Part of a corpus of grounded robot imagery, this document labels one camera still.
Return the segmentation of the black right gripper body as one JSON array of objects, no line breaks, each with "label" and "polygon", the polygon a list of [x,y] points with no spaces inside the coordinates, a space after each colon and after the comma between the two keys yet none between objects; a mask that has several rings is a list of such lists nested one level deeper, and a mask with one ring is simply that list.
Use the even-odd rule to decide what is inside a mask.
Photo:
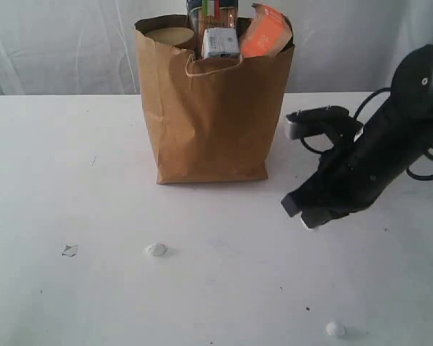
[{"label": "black right gripper body", "polygon": [[320,157],[299,187],[302,216],[347,216],[373,204],[393,182],[393,144],[342,143]]}]

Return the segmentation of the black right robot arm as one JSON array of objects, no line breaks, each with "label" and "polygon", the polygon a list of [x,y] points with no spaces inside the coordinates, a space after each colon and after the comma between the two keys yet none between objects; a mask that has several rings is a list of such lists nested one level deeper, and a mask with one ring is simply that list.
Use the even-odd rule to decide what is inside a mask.
[{"label": "black right robot arm", "polygon": [[370,207],[400,174],[425,156],[433,161],[433,45],[409,53],[397,67],[388,98],[365,123],[340,106],[288,114],[287,137],[324,135],[316,172],[281,205],[314,229]]}]

